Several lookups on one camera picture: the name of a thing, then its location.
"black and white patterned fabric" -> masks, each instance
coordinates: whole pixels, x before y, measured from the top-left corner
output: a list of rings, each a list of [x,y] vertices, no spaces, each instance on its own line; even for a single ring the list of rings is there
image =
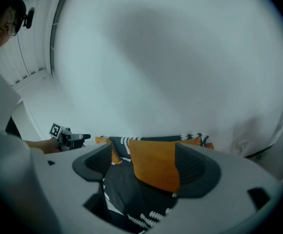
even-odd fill
[[[128,146],[130,139],[147,141],[177,141],[201,137],[201,146],[209,140],[208,135],[199,132],[166,137],[110,137],[122,163],[110,166],[103,184],[106,199],[124,216],[148,230],[158,223],[177,202],[177,195],[166,192],[138,180],[134,174]]]
[[[138,180],[133,164],[126,160],[120,165],[110,166],[103,184],[106,199],[142,230],[153,227],[177,201],[176,194]]]
[[[201,146],[203,146],[207,141],[210,142],[209,135],[205,135],[199,132],[193,132],[191,134],[176,135],[176,136],[165,136],[165,137],[110,137],[110,136],[101,136],[101,137],[108,138],[109,140],[111,140],[119,156],[122,159],[130,161],[131,154],[128,146],[128,141],[130,139],[147,140],[147,141],[177,141],[177,140],[193,139],[199,136],[202,139],[200,144]]]

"hand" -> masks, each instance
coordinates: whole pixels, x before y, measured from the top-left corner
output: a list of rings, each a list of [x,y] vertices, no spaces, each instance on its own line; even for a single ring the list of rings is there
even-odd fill
[[[55,138],[42,141],[26,141],[29,147],[39,148],[44,154],[60,152],[58,141]]]

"orange fabric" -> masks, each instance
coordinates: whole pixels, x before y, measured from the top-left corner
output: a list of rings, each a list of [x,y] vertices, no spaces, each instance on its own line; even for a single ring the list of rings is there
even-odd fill
[[[117,151],[116,151],[114,145],[112,144],[111,140],[109,140],[107,138],[96,137],[95,142],[96,142],[96,144],[110,143],[111,146],[112,146],[112,162],[115,163],[115,164],[121,164],[121,158],[117,154]]]
[[[206,143],[206,144],[204,145],[204,147],[214,150],[214,146],[213,146],[212,143]]]
[[[135,176],[153,187],[175,193],[180,176],[175,166],[175,144],[200,146],[201,137],[173,142],[130,139],[128,142]]]

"white wall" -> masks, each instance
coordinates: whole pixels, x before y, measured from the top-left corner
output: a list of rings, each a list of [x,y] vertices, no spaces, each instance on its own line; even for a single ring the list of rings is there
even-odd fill
[[[45,32],[46,21],[52,0],[23,0],[27,13],[31,7],[35,8],[30,29],[22,27],[19,31],[19,43],[23,60],[29,72],[37,72],[46,68],[45,60]]]
[[[42,140],[37,131],[35,130],[29,115],[26,112],[25,106],[20,103],[11,115],[15,122],[15,125],[20,133],[20,136],[24,140],[39,141]]]
[[[28,116],[41,139],[49,139],[53,122],[70,127],[73,133],[85,134],[86,127],[78,117],[69,99],[55,82],[46,74],[28,83],[18,93],[23,99]]]
[[[266,0],[67,0],[54,70],[100,135],[202,131],[245,155],[283,127],[283,22]]]

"person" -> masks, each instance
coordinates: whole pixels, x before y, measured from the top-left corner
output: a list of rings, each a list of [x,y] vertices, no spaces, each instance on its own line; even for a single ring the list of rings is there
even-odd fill
[[[26,6],[22,0],[11,0],[2,15],[0,16],[0,48],[8,42],[8,40],[17,35],[20,30],[23,18],[26,13]],[[20,133],[10,117],[6,132],[21,138]],[[59,152],[59,145],[55,138],[42,141],[27,141],[29,147],[39,148],[44,154]]]

